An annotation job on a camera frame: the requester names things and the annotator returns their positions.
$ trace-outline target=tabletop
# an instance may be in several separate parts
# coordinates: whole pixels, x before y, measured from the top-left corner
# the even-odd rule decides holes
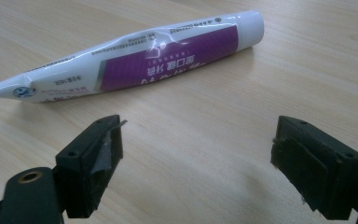
[[[180,76],[54,103],[0,98],[0,200],[119,114],[124,159],[90,219],[66,223],[354,223],[312,212],[270,163],[280,115],[358,151],[358,1],[0,0],[0,81],[140,30],[258,10],[263,40]]]

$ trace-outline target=wooden table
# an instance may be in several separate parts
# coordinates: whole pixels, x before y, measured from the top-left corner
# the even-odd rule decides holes
[[[278,117],[358,150],[358,1],[0,0],[0,80],[125,34],[259,10],[251,49],[139,88],[48,104],[0,99],[6,181],[119,114],[124,160],[90,219],[66,223],[354,223],[312,213],[269,162]]]

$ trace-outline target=white and purple tube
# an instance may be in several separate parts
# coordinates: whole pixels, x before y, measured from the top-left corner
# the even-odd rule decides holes
[[[124,35],[0,82],[0,97],[70,99],[175,76],[261,41],[264,22],[244,11]]]

